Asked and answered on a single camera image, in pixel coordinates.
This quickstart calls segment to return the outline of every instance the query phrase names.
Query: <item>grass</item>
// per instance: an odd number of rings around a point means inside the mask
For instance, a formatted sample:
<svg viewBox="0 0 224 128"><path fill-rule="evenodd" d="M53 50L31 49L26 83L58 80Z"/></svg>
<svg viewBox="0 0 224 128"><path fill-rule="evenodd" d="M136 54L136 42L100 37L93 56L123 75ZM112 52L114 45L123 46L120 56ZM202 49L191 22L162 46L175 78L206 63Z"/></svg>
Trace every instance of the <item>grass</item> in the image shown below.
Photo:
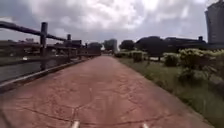
<svg viewBox="0 0 224 128"><path fill-rule="evenodd" d="M201 81L197 84L183 84L178 81L181 69L165 67L162 63L147 62L133 63L131 59L119 59L123 64L141 73L161 88L177 96L185 104L203 115L216 128L224 128L224 101L223 98L211 90L202 73L197 73Z"/></svg>

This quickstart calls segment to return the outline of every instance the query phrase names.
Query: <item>river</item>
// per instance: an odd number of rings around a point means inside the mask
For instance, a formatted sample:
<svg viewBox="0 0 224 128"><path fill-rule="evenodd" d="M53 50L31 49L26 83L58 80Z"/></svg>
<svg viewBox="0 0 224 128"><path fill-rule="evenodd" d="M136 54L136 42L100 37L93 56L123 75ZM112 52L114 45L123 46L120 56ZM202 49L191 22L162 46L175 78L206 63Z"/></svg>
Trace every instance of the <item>river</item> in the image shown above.
<svg viewBox="0 0 224 128"><path fill-rule="evenodd" d="M65 60L50 60L47 62L46 67L52 68L65 63ZM0 83L20 76L29 75L40 70L40 62L3 66L0 67Z"/></svg>

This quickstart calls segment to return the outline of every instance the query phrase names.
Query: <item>red brick pavement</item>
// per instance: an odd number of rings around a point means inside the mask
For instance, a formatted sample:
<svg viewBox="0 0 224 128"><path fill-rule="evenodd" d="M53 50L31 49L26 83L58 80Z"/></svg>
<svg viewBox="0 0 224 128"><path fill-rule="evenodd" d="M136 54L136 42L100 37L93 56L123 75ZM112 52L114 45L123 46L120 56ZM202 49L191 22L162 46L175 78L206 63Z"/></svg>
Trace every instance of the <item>red brick pavement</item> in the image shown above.
<svg viewBox="0 0 224 128"><path fill-rule="evenodd" d="M0 128L212 128L111 57L50 74L1 97Z"/></svg>

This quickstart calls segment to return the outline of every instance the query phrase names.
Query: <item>curb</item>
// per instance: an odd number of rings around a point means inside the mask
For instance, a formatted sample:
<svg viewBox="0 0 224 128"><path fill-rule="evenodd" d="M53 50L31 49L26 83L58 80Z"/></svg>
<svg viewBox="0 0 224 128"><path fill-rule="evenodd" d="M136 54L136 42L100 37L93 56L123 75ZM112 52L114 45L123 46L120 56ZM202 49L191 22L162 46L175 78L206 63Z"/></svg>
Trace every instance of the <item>curb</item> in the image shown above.
<svg viewBox="0 0 224 128"><path fill-rule="evenodd" d="M11 90L16 89L18 87L22 87L22 86L24 86L25 83L36 80L36 79L41 78L41 77L44 77L44 76L46 76L50 73L54 73L56 71L59 71L61 69L66 68L66 67L69 67L69 66L72 66L72 65L75 65L75 64L78 64L78 63L82 63L82 62L85 62L85 61L86 60L78 60L78 61L75 61L75 62L70 62L70 63L67 63L67 64L60 65L58 67L47 69L45 71L40 71L40 72L31 74L31 75L27 75L27 76L23 76L23 77L19 77L19 78L13 79L13 80L3 82L3 83L0 84L0 94L11 91Z"/></svg>

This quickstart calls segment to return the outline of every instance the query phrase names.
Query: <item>tall building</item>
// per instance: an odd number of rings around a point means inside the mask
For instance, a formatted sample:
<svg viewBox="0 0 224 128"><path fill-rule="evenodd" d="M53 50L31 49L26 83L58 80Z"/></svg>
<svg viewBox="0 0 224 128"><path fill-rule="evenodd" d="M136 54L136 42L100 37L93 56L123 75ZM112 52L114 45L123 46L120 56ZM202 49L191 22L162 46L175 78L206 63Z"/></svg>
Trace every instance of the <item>tall building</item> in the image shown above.
<svg viewBox="0 0 224 128"><path fill-rule="evenodd" d="M205 12L209 43L224 44L224 2L219 0Z"/></svg>

